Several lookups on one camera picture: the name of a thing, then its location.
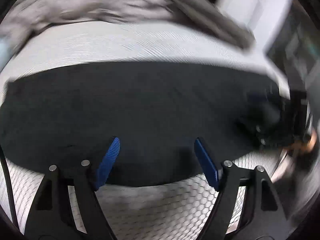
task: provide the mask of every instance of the gray cloth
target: gray cloth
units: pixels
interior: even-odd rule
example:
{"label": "gray cloth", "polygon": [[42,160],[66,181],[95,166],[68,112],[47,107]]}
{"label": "gray cloth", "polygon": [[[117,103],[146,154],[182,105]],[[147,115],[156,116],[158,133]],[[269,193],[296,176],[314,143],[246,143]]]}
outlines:
{"label": "gray cloth", "polygon": [[[220,14],[207,0],[171,0],[193,22],[240,48],[248,48],[254,36]],[[14,7],[0,25],[0,35],[17,53],[32,33],[39,34],[51,24],[92,20],[112,23],[146,19],[173,20],[170,0],[25,0]]]}
{"label": "gray cloth", "polygon": [[5,36],[13,53],[17,53],[33,32],[39,34],[50,24],[171,20],[173,15],[167,9],[170,3],[170,0],[25,0],[4,18],[0,36]]}

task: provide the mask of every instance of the ribbed blue pad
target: ribbed blue pad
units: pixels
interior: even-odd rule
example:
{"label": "ribbed blue pad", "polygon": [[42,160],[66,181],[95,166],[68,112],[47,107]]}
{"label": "ribbed blue pad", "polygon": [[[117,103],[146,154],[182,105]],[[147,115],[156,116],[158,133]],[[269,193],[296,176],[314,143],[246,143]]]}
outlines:
{"label": "ribbed blue pad", "polygon": [[209,157],[206,149],[202,145],[199,138],[196,139],[194,144],[194,149],[198,161],[202,167],[204,172],[205,178],[208,181],[208,184],[211,187],[214,187],[215,190],[219,191],[219,174],[216,166],[214,165],[213,161]]}
{"label": "ribbed blue pad", "polygon": [[116,137],[111,143],[106,155],[103,157],[99,165],[99,168],[97,169],[97,176],[95,182],[96,190],[98,190],[101,186],[103,186],[106,183],[109,173],[112,169],[113,164],[116,161],[119,152],[120,140],[118,137]]}

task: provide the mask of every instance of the black cord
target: black cord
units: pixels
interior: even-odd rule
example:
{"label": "black cord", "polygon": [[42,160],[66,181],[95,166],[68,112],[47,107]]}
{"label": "black cord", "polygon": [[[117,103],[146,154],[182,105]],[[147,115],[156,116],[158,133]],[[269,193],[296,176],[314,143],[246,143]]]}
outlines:
{"label": "black cord", "polygon": [[3,173],[4,173],[5,184],[7,186],[7,193],[8,193],[12,223],[16,226],[16,228],[19,229],[17,213],[16,213],[16,206],[14,204],[14,198],[13,198],[13,191],[12,191],[12,184],[11,184],[11,179],[10,179],[9,168],[8,168],[7,161],[5,160],[5,156],[4,156],[1,145],[0,145],[0,162],[1,162]]}

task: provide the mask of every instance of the round metal bolt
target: round metal bolt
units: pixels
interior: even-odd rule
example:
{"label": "round metal bolt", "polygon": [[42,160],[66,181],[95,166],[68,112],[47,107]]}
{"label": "round metal bolt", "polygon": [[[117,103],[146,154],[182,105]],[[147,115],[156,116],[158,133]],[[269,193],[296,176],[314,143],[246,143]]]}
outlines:
{"label": "round metal bolt", "polygon": [[89,160],[83,160],[82,162],[81,162],[81,165],[82,166],[88,166],[90,164],[90,161]]}
{"label": "round metal bolt", "polygon": [[56,168],[57,168],[56,165],[51,165],[51,166],[49,167],[49,171],[55,171]]}
{"label": "round metal bolt", "polygon": [[232,166],[232,161],[226,160],[223,162],[223,165],[225,165],[226,167],[231,167]]}
{"label": "round metal bolt", "polygon": [[264,172],[264,167],[262,167],[261,165],[257,166],[257,170],[260,172]]}

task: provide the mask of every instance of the black mat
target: black mat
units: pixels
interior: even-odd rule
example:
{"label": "black mat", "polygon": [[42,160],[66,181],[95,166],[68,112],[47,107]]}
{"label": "black mat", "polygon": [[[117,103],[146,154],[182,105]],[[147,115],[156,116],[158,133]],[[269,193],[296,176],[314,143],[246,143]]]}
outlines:
{"label": "black mat", "polygon": [[105,151],[121,151],[108,183],[147,186],[201,173],[193,142],[203,137],[218,161],[253,150],[235,125],[245,94],[277,85],[224,67],[165,62],[102,62],[47,70],[8,84],[0,143],[8,159],[38,172]]}

